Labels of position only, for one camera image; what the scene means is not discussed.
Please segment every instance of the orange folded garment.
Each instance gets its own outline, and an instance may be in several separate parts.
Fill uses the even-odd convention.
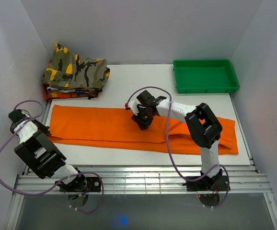
[[[140,130],[132,115],[132,111],[118,108],[55,105],[49,139],[62,144],[167,152],[166,117],[154,116],[151,126]],[[223,126],[219,154],[238,154],[235,121],[218,119]],[[168,133],[172,153],[200,154],[185,123],[170,118]]]

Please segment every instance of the green tray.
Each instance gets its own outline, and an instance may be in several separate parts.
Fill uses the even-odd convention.
[[[178,93],[232,93],[240,88],[227,59],[174,60]]]

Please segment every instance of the fabric fold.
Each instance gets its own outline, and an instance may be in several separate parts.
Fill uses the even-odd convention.
[[[155,116],[147,130],[140,130],[132,115],[132,111],[121,108],[55,105],[49,138],[63,144],[167,152],[166,117]],[[219,154],[238,154],[235,121],[218,119],[223,126]],[[185,123],[170,118],[168,133],[172,153],[200,154]]]

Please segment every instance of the camouflage cloth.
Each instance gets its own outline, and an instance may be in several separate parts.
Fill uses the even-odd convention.
[[[98,97],[110,76],[110,69],[106,65],[105,59],[73,54],[56,43],[52,59],[43,75],[46,100]]]
[[[57,88],[102,89],[108,80],[107,60],[73,54],[56,43],[43,83]]]

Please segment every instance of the purple cable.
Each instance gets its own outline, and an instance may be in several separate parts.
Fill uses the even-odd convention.
[[[175,170],[176,170],[176,172],[178,173],[178,175],[179,175],[182,179],[184,179],[185,181],[187,181],[187,182],[196,182],[196,181],[199,181],[199,180],[201,180],[202,178],[204,178],[209,172],[211,172],[214,168],[216,168],[216,167],[218,167],[218,166],[220,166],[220,167],[222,167],[222,168],[224,169],[224,171],[225,171],[225,173],[226,173],[226,175],[227,175],[227,178],[228,178],[227,191],[226,191],[226,194],[225,194],[224,198],[219,202],[218,205],[216,205],[216,206],[214,206],[214,207],[220,206],[220,205],[226,200],[227,195],[228,195],[228,192],[229,192],[229,187],[230,187],[229,175],[228,175],[228,172],[227,172],[226,168],[225,168],[223,165],[221,165],[221,164],[213,165],[208,171],[206,171],[205,174],[201,175],[200,177],[198,177],[198,178],[196,178],[196,179],[192,179],[192,180],[191,180],[191,179],[188,179],[188,178],[184,177],[184,176],[180,173],[180,171],[179,171],[178,168],[177,168],[177,165],[175,164],[175,162],[174,162],[174,160],[173,160],[173,155],[172,155],[172,153],[171,153],[171,147],[170,147],[169,136],[168,136],[169,118],[170,118],[170,116],[171,116],[172,101],[173,101],[172,95],[171,95],[168,91],[166,91],[166,90],[164,90],[164,89],[162,89],[162,88],[159,88],[159,87],[156,87],[156,86],[146,86],[146,87],[143,87],[143,88],[141,88],[141,89],[136,90],[136,91],[129,97],[129,99],[128,99],[128,101],[127,101],[127,104],[129,104],[131,98],[132,98],[137,92],[139,92],[139,91],[141,91],[141,90],[144,90],[144,89],[149,89],[149,88],[161,90],[161,91],[167,93],[167,95],[169,96],[170,104],[169,104],[169,108],[168,108],[167,120],[166,120],[166,128],[165,128],[165,133],[166,133],[166,144],[167,144],[167,150],[168,150],[169,158],[171,159],[171,162],[172,162],[172,164],[173,164],[173,167],[175,168]]]
[[[23,104],[23,103],[26,103],[26,102],[35,102],[35,103],[38,103],[38,104],[42,107],[42,111],[41,111],[40,114],[38,114],[38,115],[36,115],[36,116],[33,116],[33,117],[27,119],[23,125],[27,124],[28,122],[32,121],[33,119],[36,119],[36,118],[40,117],[40,116],[43,114],[43,111],[44,111],[43,105],[42,105],[40,102],[35,101],[35,100],[27,100],[27,101],[20,102],[20,103],[18,103],[18,104],[15,106],[14,109],[17,109],[17,107],[18,107],[19,105],[21,105],[21,104]],[[19,127],[18,130],[16,130],[16,131],[11,135],[11,137],[0,147],[0,154],[1,154],[2,150],[5,148],[5,146],[7,146],[7,144],[14,138],[14,136],[16,136],[16,134],[17,134],[22,128],[23,128],[23,126]],[[96,210],[98,209],[98,207],[102,204],[102,202],[103,202],[103,200],[104,200],[104,184],[103,184],[103,182],[102,182],[101,177],[100,177],[97,173],[95,173],[95,172],[81,172],[81,173],[73,174],[73,175],[71,175],[70,177],[78,176],[78,175],[83,175],[83,174],[93,174],[93,175],[97,176],[97,177],[100,179],[100,181],[101,181],[101,188],[102,188],[101,201],[100,201],[100,202],[98,203],[98,205],[97,205],[93,210],[91,210],[91,211],[86,211],[86,210],[84,210],[84,209],[77,208],[77,207],[73,207],[73,208],[77,208],[77,210],[79,210],[79,211],[81,211],[81,212],[84,212],[84,213],[93,213],[94,211],[96,211]],[[21,192],[21,191],[19,191],[19,190],[16,190],[16,189],[14,189],[14,188],[8,186],[6,183],[4,183],[4,181],[3,181],[1,178],[0,178],[0,184],[1,184],[3,187],[5,187],[5,188],[11,190],[12,192],[18,193],[18,194],[20,194],[20,195],[24,195],[24,196],[41,196],[41,195],[44,195],[44,194],[50,192],[50,191],[51,191],[52,189],[54,189],[60,182],[62,182],[63,180],[65,180],[65,179],[67,179],[67,178],[68,178],[68,177],[65,176],[65,177],[63,177],[62,179],[60,179],[59,181],[57,181],[51,188],[49,188],[49,189],[47,189],[47,190],[45,190],[45,191],[43,191],[43,192],[41,192],[41,193],[35,193],[35,194],[33,194],[33,193],[25,193],[25,192]]]

